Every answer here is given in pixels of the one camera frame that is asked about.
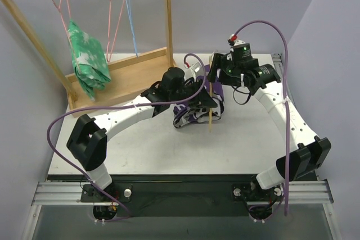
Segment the purple camouflage trousers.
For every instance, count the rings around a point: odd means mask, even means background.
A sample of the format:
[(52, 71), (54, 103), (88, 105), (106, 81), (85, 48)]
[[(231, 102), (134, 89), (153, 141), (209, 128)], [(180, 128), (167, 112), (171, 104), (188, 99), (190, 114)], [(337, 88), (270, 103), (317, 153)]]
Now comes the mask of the purple camouflage trousers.
[[(212, 121), (220, 120), (224, 113), (224, 94), (221, 83), (219, 82), (217, 73), (215, 82), (212, 85), (212, 99), (217, 104), (211, 110)], [(208, 123), (210, 120), (210, 108), (191, 108), (188, 103), (178, 103), (173, 107), (173, 126), (181, 128), (188, 124)]]

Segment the yellow plastic hanger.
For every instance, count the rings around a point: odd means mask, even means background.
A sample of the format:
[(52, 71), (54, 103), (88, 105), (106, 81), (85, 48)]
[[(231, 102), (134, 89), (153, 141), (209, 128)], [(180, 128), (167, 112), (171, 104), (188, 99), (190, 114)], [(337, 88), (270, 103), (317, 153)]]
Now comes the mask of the yellow plastic hanger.
[[(213, 62), (213, 56), (214, 56), (214, 52), (211, 54), (211, 56), (209, 56), (209, 67), (211, 69), (212, 67), (212, 62)], [(209, 81), (209, 95), (211, 100), (213, 101), (213, 83)], [(209, 132), (211, 133), (212, 131), (212, 120), (213, 120), (213, 109), (210, 108), (209, 109)]]

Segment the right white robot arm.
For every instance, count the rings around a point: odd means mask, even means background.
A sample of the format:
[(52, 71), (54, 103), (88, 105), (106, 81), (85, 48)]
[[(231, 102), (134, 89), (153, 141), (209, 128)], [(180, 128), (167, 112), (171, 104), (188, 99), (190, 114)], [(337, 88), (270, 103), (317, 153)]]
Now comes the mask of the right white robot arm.
[(287, 185), (321, 167), (331, 143), (307, 125), (292, 101), (284, 95), (281, 78), (273, 65), (260, 65), (258, 59), (247, 53), (243, 58), (244, 66), (235, 66), (233, 55), (233, 52), (212, 53), (208, 80), (247, 88), (265, 108), (285, 141), (285, 155), (257, 174), (249, 186), (251, 196), (261, 200), (271, 188)]

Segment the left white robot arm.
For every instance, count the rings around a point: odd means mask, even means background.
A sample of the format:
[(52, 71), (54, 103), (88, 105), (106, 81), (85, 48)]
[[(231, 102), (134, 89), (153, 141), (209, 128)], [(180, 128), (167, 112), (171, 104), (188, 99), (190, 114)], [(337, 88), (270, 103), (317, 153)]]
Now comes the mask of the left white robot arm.
[(78, 117), (66, 147), (96, 185), (94, 195), (101, 201), (110, 200), (114, 194), (113, 180), (105, 166), (110, 139), (126, 128), (164, 112), (171, 102), (184, 100), (195, 108), (216, 107), (203, 85), (206, 70), (194, 64), (190, 71), (192, 76), (185, 79), (182, 69), (171, 67), (160, 81), (125, 104), (123, 110), (96, 117), (87, 114)]

